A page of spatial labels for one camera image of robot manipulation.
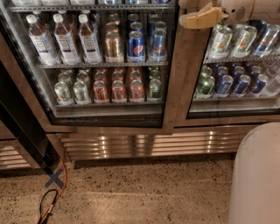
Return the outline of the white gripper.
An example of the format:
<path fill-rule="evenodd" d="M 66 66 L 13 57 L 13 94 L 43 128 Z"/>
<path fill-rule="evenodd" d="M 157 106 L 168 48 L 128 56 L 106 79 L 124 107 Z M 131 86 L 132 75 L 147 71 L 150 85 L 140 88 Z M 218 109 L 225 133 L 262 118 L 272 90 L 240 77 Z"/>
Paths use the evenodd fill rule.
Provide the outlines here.
<path fill-rule="evenodd" d="M 191 12 L 179 17 L 179 23 L 185 29 L 207 29 L 222 21 L 229 25 L 246 22 L 254 9 L 256 0 L 220 0 L 220 7 L 206 4 L 197 12 Z"/>

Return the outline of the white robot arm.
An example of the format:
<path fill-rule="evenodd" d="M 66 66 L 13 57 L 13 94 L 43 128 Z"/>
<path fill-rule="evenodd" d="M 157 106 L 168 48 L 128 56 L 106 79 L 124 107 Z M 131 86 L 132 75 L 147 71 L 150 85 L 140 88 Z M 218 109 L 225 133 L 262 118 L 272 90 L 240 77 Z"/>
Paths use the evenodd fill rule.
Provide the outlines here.
<path fill-rule="evenodd" d="M 178 123 L 236 153 L 229 224 L 280 224 L 280 0 L 178 0 L 192 37 Z"/>

